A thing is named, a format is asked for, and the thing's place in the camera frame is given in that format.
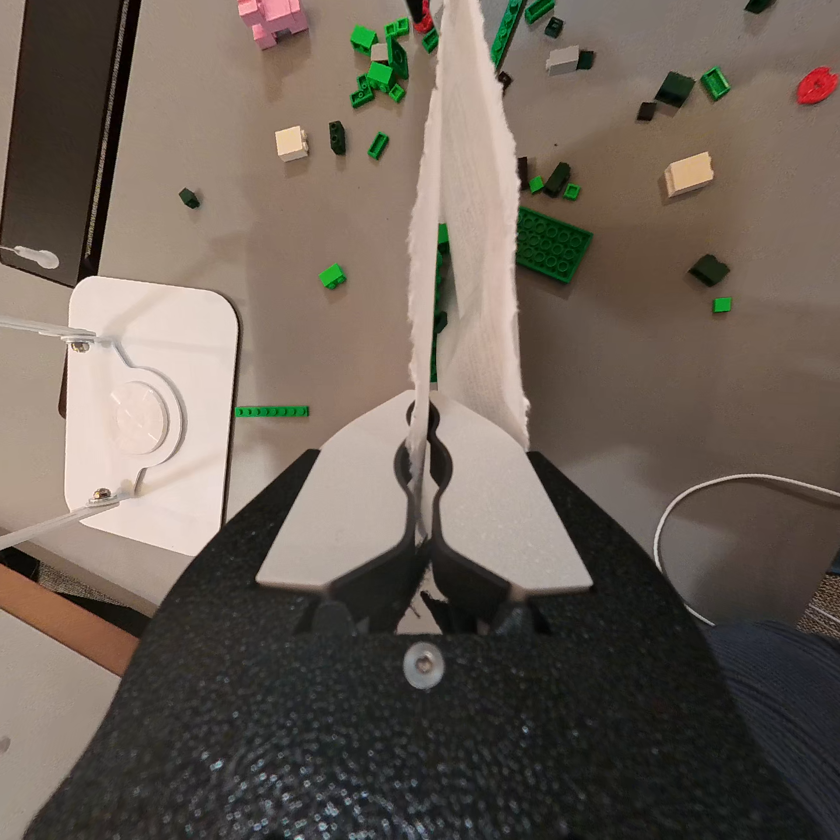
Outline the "person's torso in ribbed sweater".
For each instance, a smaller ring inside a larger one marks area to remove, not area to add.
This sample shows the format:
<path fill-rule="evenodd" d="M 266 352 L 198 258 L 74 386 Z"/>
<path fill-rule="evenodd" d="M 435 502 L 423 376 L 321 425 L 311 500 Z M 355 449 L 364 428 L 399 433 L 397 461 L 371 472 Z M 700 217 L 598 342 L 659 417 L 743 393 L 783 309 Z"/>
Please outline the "person's torso in ribbed sweater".
<path fill-rule="evenodd" d="M 775 622 L 703 635 L 770 764 L 822 838 L 839 838 L 839 642 Z"/>

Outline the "white table with wooden edge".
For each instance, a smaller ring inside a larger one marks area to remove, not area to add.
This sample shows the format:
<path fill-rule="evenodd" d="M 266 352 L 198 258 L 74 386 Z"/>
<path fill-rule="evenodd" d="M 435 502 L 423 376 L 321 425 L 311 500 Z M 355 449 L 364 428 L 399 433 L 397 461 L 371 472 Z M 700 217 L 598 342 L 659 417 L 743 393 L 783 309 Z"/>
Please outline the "white table with wooden edge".
<path fill-rule="evenodd" d="M 2 567 L 1 838 L 22 838 L 105 718 L 139 639 Z"/>

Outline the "black rectangular panel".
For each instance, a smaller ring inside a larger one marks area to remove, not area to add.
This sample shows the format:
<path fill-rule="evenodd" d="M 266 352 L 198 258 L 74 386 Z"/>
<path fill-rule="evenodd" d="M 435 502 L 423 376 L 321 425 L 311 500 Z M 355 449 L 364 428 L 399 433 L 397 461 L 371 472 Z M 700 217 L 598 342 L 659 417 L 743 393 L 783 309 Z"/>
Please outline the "black rectangular panel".
<path fill-rule="evenodd" d="M 73 288 L 98 273 L 140 1 L 27 1 L 2 263 Z"/>

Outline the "large cream brick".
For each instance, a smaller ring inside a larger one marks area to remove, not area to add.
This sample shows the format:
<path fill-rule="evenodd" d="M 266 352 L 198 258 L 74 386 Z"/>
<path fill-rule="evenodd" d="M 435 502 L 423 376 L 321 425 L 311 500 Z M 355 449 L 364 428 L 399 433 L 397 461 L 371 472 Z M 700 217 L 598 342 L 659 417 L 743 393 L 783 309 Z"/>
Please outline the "large cream brick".
<path fill-rule="evenodd" d="M 704 151 L 670 163 L 664 171 L 668 198 L 694 192 L 712 183 L 715 172 L 709 152 Z"/>

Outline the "pink brick assembly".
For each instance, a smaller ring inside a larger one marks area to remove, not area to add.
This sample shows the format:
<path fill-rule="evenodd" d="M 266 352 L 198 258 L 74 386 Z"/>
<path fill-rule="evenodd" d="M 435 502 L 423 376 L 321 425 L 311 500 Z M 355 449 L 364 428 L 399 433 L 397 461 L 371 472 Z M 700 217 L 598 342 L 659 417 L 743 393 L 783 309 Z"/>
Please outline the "pink brick assembly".
<path fill-rule="evenodd" d="M 262 50 L 277 45 L 278 36 L 308 30 L 300 1 L 237 1 L 239 18 L 248 26 Z"/>

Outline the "grey desk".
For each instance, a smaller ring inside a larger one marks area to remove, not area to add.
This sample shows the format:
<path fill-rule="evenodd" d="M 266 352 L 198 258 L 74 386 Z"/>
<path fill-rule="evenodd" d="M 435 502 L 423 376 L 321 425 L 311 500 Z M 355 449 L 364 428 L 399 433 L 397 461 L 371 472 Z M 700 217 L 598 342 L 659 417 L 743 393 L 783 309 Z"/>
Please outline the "grey desk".
<path fill-rule="evenodd" d="M 436 56 L 405 39 L 403 102 L 353 110 L 369 61 L 351 31 L 380 34 L 405 4 L 303 5 L 308 32 L 261 51 L 235 2 L 142 2 L 101 251 L 104 276 L 232 302 L 237 404 L 310 406 L 303 423 L 234 424 L 229 518 L 411 385 L 406 234 Z M 518 156 L 542 177 L 567 161 L 581 185 L 575 202 L 522 201 L 594 235 L 567 286 L 517 270 L 531 445 L 646 549 L 704 480 L 838 488 L 838 92 L 795 99 L 810 70 L 838 71 L 838 2 L 744 6 L 557 2 L 558 44 L 594 67 L 550 77 L 543 23 L 518 26 L 504 63 Z M 731 83 L 719 101 L 700 83 L 714 66 Z M 696 80 L 686 103 L 637 122 L 671 70 Z M 275 132 L 295 125 L 309 155 L 284 163 Z M 712 183 L 668 198 L 665 168 L 704 151 Z M 712 288 L 688 274 L 705 254 L 730 268 Z M 327 290 L 332 263 L 347 280 Z M 712 313 L 723 297 L 732 310 Z"/>

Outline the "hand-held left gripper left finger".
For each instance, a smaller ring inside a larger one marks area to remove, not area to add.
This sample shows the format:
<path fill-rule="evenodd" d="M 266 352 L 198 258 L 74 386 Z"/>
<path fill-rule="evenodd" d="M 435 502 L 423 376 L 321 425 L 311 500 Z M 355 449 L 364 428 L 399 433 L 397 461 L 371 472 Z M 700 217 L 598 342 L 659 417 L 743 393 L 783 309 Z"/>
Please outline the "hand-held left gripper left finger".
<path fill-rule="evenodd" d="M 255 581 L 332 599 L 411 599 L 424 576 L 405 447 L 412 392 L 320 448 Z"/>

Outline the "dark green slope brick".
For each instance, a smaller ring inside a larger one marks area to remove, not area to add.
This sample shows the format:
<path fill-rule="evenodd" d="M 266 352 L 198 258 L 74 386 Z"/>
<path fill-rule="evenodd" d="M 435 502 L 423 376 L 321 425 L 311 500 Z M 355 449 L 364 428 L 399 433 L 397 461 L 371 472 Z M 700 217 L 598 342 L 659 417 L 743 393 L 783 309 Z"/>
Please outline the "dark green slope brick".
<path fill-rule="evenodd" d="M 712 288 L 721 283 L 729 274 L 730 268 L 712 254 L 705 254 L 688 269 L 688 274 L 704 286 Z"/>

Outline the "white paper bag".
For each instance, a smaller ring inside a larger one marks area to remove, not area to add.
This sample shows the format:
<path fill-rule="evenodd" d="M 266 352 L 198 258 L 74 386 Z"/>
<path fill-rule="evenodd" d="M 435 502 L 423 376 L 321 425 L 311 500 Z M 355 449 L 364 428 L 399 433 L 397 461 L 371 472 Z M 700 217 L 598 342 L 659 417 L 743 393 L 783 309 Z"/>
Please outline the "white paper bag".
<path fill-rule="evenodd" d="M 434 331 L 438 224 L 448 228 L 455 315 L 436 351 L 438 390 L 529 448 L 516 289 L 516 144 L 477 1 L 443 4 L 434 88 L 408 231 L 409 490 L 421 516 Z"/>

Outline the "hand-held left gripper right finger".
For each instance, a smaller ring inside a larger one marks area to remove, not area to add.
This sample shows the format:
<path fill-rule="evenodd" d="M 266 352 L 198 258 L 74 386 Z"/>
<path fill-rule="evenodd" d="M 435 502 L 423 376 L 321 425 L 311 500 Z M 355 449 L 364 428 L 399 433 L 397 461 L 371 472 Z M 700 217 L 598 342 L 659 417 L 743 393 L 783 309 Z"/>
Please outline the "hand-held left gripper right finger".
<path fill-rule="evenodd" d="M 513 436 L 438 392 L 427 434 L 433 572 L 451 601 L 586 592 L 592 577 Z"/>

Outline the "large green studded plate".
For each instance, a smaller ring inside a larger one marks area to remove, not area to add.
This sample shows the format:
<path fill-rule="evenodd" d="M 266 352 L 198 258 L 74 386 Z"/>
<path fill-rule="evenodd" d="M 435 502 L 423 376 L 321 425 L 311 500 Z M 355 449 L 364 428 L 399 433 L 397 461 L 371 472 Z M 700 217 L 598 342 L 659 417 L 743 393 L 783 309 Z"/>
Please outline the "large green studded plate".
<path fill-rule="evenodd" d="M 516 264 L 561 284 L 571 283 L 593 233 L 525 206 L 518 209 Z"/>

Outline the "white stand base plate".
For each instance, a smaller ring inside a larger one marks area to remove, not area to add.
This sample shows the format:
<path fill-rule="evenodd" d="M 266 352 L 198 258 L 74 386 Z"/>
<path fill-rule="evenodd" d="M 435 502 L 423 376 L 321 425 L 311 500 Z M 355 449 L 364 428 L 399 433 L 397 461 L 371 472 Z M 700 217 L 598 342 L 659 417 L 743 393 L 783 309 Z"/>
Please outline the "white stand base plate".
<path fill-rule="evenodd" d="M 195 555 L 221 528 L 238 320 L 210 290 L 90 276 L 68 324 L 2 316 L 67 347 L 69 512 L 2 537 L 2 549 L 72 522 Z"/>

